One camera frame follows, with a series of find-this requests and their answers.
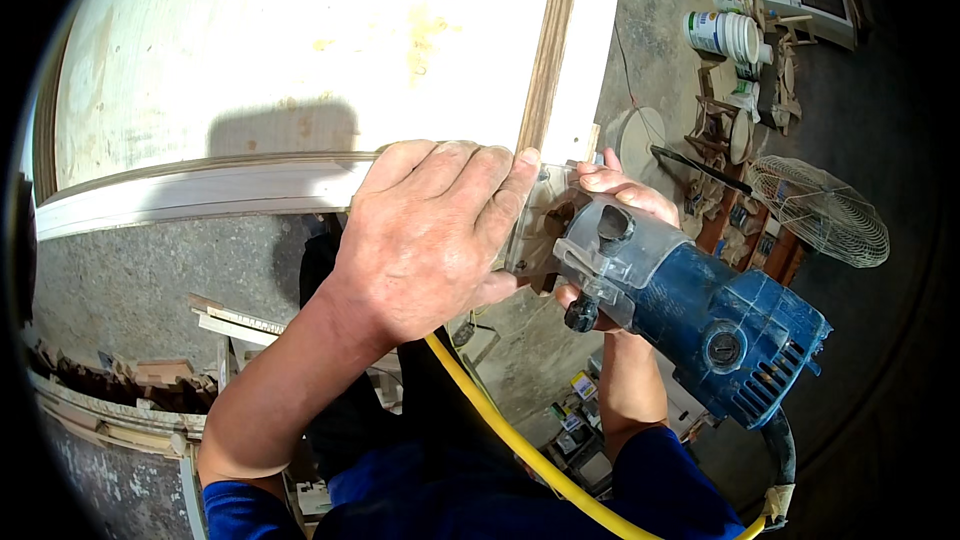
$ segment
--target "wood scrap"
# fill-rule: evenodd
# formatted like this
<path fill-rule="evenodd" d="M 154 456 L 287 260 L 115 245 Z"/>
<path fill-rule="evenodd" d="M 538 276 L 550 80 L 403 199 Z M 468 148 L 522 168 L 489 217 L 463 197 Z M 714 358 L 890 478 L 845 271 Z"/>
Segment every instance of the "wood scrap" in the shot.
<path fill-rule="evenodd" d="M 192 378 L 193 366 L 186 358 L 138 360 L 135 376 L 140 386 L 171 385 Z"/>

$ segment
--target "white wood strip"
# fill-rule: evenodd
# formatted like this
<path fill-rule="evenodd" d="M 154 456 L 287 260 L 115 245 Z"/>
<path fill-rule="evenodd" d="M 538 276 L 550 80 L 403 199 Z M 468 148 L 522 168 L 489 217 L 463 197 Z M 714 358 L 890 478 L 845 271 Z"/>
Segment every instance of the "white wood strip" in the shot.
<path fill-rule="evenodd" d="M 204 330 L 210 330 L 210 332 L 223 334 L 224 336 L 229 336 L 230 338 L 240 341 L 253 342 L 261 346 L 270 346 L 277 339 L 276 335 L 268 333 L 267 331 L 247 328 L 230 321 L 211 317 L 205 313 L 199 316 L 199 327 Z"/>
<path fill-rule="evenodd" d="M 350 206 L 370 168 L 361 162 L 225 166 L 130 180 L 36 210 L 36 238 L 251 213 L 313 213 Z"/>

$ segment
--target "electrical cord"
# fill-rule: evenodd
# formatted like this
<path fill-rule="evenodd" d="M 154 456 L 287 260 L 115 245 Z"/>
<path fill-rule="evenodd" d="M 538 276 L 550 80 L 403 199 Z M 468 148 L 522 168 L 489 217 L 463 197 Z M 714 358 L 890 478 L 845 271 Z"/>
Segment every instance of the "electrical cord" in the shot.
<path fill-rule="evenodd" d="M 484 396 L 480 388 L 476 386 L 470 376 L 463 370 L 459 363 L 448 352 L 435 333 L 426 335 L 426 343 L 437 356 L 440 364 L 446 369 L 446 372 L 453 378 L 453 382 L 466 396 L 466 399 L 473 404 L 477 413 L 483 417 L 486 424 L 502 439 L 510 450 L 514 451 L 526 464 L 530 465 L 538 475 L 540 475 L 555 491 L 563 495 L 564 498 L 577 506 L 579 510 L 588 515 L 593 521 L 597 522 L 611 533 L 620 538 L 630 539 L 648 539 L 658 538 L 654 534 L 637 527 L 627 521 L 612 510 L 609 510 L 600 501 L 588 494 L 583 488 L 573 482 L 572 479 L 561 473 L 557 467 L 551 463 L 540 451 L 534 448 L 526 438 L 524 438 L 516 429 L 513 428 L 507 420 L 499 413 L 497 408 Z M 766 516 L 760 515 L 743 533 L 737 536 L 736 540 L 750 540 L 756 538 L 766 527 Z"/>

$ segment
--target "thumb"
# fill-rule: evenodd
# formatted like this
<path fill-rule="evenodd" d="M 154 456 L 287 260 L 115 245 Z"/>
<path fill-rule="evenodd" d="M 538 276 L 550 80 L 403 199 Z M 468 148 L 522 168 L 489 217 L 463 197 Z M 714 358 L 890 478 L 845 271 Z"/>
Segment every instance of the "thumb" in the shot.
<path fill-rule="evenodd" d="M 506 271 L 490 271 L 473 294 L 472 308 L 494 305 L 515 293 L 523 286 L 514 274 Z"/>

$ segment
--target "bucket label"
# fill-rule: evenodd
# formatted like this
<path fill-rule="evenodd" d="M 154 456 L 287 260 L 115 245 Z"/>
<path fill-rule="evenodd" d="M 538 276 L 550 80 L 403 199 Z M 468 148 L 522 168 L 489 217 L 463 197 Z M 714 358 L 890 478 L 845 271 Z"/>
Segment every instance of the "bucket label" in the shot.
<path fill-rule="evenodd" d="M 718 13 L 713 12 L 689 14 L 686 22 L 686 34 L 694 49 L 709 53 L 720 51 L 720 39 L 717 37 L 718 15 Z"/>

